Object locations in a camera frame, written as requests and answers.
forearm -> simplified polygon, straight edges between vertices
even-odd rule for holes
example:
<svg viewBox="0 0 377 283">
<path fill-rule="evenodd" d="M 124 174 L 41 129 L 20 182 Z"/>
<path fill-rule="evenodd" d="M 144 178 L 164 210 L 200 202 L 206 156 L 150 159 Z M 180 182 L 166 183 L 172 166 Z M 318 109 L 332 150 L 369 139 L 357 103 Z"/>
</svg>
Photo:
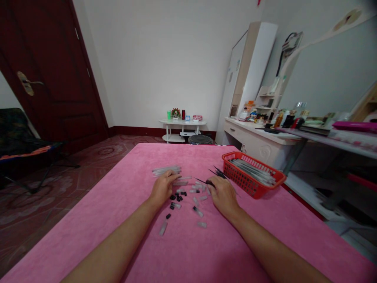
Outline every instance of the forearm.
<svg viewBox="0 0 377 283">
<path fill-rule="evenodd" d="M 158 205 L 150 199 L 146 200 L 97 246 L 63 282 L 118 283 L 158 210 Z"/>
<path fill-rule="evenodd" d="M 229 220 L 274 282 L 330 282 L 243 209 Z"/>
</svg>

hand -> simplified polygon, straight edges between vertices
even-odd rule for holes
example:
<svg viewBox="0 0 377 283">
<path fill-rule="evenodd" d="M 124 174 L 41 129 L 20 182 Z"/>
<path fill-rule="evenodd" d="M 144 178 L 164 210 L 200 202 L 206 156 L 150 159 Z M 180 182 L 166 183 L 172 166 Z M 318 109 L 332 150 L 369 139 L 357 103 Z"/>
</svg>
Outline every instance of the hand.
<svg viewBox="0 0 377 283">
<path fill-rule="evenodd" d="M 240 208 L 236 199 L 236 191 L 227 179 L 213 176 L 208 180 L 215 185 L 215 187 L 208 185 L 213 203 L 220 213 L 232 222 L 242 211 L 242 208 Z"/>
<path fill-rule="evenodd" d="M 172 170 L 168 170 L 154 182 L 149 200 L 158 208 L 160 208 L 173 193 L 173 181 L 181 176 L 179 174 L 173 175 L 173 173 Z"/>
</svg>

red plastic basket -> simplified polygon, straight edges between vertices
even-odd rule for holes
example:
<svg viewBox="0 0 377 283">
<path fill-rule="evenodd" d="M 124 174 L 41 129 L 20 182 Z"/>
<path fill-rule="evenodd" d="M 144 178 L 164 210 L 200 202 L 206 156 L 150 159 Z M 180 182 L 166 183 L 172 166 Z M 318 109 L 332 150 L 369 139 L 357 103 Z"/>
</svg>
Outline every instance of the red plastic basket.
<svg viewBox="0 0 377 283">
<path fill-rule="evenodd" d="M 269 172 L 275 178 L 276 184 L 272 187 L 266 186 L 229 162 L 229 160 L 237 158 L 242 159 L 255 168 Z M 273 191 L 287 179 L 282 172 L 239 151 L 224 154 L 223 160 L 224 174 L 255 199 L 259 199 L 267 192 Z"/>
</svg>

dark red door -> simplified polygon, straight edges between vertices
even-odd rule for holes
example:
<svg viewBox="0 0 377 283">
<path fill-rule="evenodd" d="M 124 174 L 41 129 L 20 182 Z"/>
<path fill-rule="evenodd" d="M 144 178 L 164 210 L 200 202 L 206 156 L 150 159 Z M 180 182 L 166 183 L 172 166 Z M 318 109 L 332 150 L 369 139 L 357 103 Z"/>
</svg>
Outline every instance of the dark red door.
<svg viewBox="0 0 377 283">
<path fill-rule="evenodd" d="M 0 0 L 0 69 L 41 138 L 71 153 L 108 137 L 76 22 L 70 0 Z M 43 83 L 33 96 L 18 72 Z"/>
</svg>

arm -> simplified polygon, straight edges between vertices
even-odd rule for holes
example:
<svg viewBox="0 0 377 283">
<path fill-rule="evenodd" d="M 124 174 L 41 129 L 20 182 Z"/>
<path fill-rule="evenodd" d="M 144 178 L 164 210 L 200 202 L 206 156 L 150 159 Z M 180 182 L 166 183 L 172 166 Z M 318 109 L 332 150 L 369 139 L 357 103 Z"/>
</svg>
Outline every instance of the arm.
<svg viewBox="0 0 377 283">
<path fill-rule="evenodd" d="M 167 171 L 154 183 L 149 198 L 100 243 L 62 282 L 116 282 L 127 269 L 151 221 L 172 194 L 180 175 Z"/>
<path fill-rule="evenodd" d="M 238 230 L 274 282 L 330 282 L 240 208 L 228 180 L 218 176 L 209 180 L 216 187 L 209 186 L 213 203 Z"/>
</svg>

